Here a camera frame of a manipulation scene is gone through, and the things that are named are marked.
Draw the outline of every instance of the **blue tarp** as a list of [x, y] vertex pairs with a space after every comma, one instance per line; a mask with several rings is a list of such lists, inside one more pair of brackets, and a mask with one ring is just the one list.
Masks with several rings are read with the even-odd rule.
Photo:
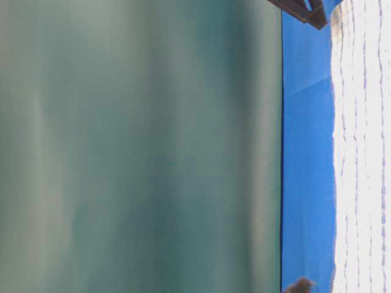
[[[339, 0], [324, 1], [327, 19]], [[330, 292], [334, 270], [331, 33], [283, 13], [282, 287]]]

